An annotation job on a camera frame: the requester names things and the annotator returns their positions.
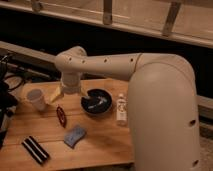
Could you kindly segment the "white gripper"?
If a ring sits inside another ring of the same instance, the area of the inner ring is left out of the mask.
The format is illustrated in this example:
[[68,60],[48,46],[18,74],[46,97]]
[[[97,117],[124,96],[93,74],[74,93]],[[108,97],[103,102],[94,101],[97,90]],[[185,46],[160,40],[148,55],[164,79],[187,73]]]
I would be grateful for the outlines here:
[[[61,87],[58,86],[55,91],[50,96],[50,102],[53,103],[58,99],[64,97],[64,94],[75,94],[81,91],[80,74],[79,73],[62,73],[61,76]],[[85,99],[90,99],[90,97],[81,93],[81,96]]]

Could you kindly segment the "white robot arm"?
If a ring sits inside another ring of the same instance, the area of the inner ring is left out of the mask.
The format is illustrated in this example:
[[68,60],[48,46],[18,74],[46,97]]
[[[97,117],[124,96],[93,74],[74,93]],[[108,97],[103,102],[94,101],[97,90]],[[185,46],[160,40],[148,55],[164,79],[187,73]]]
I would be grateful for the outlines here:
[[195,75],[175,54],[130,53],[89,57],[73,47],[59,53],[60,91],[80,91],[82,73],[128,83],[127,112],[135,171],[201,171]]

